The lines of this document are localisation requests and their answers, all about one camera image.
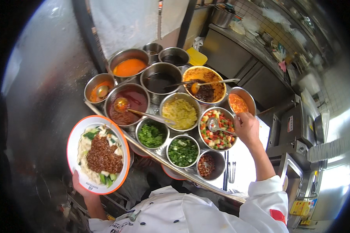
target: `forearm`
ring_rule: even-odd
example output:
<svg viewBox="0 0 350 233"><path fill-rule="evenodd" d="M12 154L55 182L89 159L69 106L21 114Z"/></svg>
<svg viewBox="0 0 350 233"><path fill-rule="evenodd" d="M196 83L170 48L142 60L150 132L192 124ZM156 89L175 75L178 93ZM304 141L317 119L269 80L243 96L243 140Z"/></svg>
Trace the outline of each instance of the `forearm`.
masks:
<svg viewBox="0 0 350 233"><path fill-rule="evenodd" d="M257 181L266 180L276 175L274 167L272 166L260 141L255 142L248 148L254 159Z"/></svg>
<svg viewBox="0 0 350 233"><path fill-rule="evenodd" d="M87 206L89 216L91 218L99 218L107 220L106 213L100 201L100 196L89 196L84 198L84 203Z"/></svg>

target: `person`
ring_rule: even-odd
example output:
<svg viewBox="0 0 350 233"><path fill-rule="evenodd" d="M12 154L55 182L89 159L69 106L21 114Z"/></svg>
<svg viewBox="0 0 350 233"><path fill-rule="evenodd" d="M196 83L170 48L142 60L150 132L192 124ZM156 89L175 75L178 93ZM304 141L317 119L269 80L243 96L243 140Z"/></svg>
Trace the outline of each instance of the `person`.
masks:
<svg viewBox="0 0 350 233"><path fill-rule="evenodd" d="M94 233L288 232L285 224L288 197L259 140L258 120L250 113L240 113L235 117L235 128L254 159L257 176L249 186L249 197L240 207L240 217L219 211L208 198L178 193L167 186L154 190L131 211L109 221L99 195L82 188L75 171L73 186L84 197L91 217L90 230Z"/></svg>

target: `white bowl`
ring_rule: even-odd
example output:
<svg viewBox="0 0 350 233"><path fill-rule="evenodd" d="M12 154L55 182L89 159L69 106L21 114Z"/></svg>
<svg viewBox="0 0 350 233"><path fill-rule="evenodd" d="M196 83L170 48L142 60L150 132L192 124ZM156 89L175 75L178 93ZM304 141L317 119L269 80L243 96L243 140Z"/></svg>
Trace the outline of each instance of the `white bowl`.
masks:
<svg viewBox="0 0 350 233"><path fill-rule="evenodd" d="M96 184L95 182L89 180L88 176L81 171L82 169L77 163L78 144L81 135L84 133L84 130L88 127L96 127L103 125L110 128L113 131L113 133L118 137L118 140L121 143L123 150L122 171L119 173L117 180L114 181L114 183L109 188L107 188L104 184ZM128 170L130 168L129 153L130 152L126 138L124 137L121 129L117 126L117 124L104 116L98 115L85 117L74 126L69 135L66 148L67 162L69 163L71 173L74 174L74 171L77 170L79 173L79 183L88 191L100 195L112 193L123 184L127 177Z"/></svg>

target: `black liquid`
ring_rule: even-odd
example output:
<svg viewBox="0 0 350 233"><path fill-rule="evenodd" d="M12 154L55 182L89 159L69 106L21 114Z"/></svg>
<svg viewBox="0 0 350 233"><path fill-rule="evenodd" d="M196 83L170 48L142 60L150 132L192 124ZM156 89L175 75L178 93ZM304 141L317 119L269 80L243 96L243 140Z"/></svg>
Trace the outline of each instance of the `black liquid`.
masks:
<svg viewBox="0 0 350 233"><path fill-rule="evenodd" d="M167 55L162 58L163 62L171 63L176 66L183 66L186 64L186 61L184 61L183 58L181 58L178 55Z"/></svg>
<svg viewBox="0 0 350 233"><path fill-rule="evenodd" d="M145 86L149 91L152 91L154 93L164 94L171 92L177 88L177 86L164 88L165 86L176 84L175 79L168 74L155 73L150 75L147 79L148 80Z"/></svg>

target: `orange-rimmed bowl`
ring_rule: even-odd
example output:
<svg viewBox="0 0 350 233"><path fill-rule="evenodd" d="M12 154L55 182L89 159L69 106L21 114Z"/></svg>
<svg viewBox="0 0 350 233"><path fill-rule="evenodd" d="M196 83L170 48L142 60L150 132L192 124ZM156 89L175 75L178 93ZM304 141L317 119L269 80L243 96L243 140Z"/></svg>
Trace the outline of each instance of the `orange-rimmed bowl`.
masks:
<svg viewBox="0 0 350 233"><path fill-rule="evenodd" d="M223 80L223 78L216 71L205 66L192 66L183 73L182 82L191 81L193 79L200 79L205 82L214 82L214 81ZM190 96L192 96L202 104L217 104L222 100L224 100L224 97L227 93L227 87L225 83L213 83L211 84L211 86L214 89L213 100L212 102L205 102L197 99L192 92L188 91L187 85L183 85L183 86L184 86L184 89L187 91L187 93L190 94Z"/></svg>
<svg viewBox="0 0 350 233"><path fill-rule="evenodd" d="M117 179L109 188L107 188L106 185L104 184L96 184L95 182L89 180L88 176L82 172L80 165L77 163L79 140L82 134L84 133L84 130L88 127L96 127L96 126L104 126L104 125L110 128L115 134L115 136L117 136L120 144L122 145L122 151L123 151L122 171L119 173L119 175L117 176ZM130 168L129 153L130 151L129 151L126 138L124 137L123 132L117 126L117 124L104 116L98 116L98 115L85 117L81 119L74 126L74 128L70 132L69 139L67 141L67 148L66 148L67 162L69 163L69 168L71 173L74 174L74 171L77 170L79 173L79 183L88 191L99 195L109 194L114 192L126 180L128 170Z"/></svg>

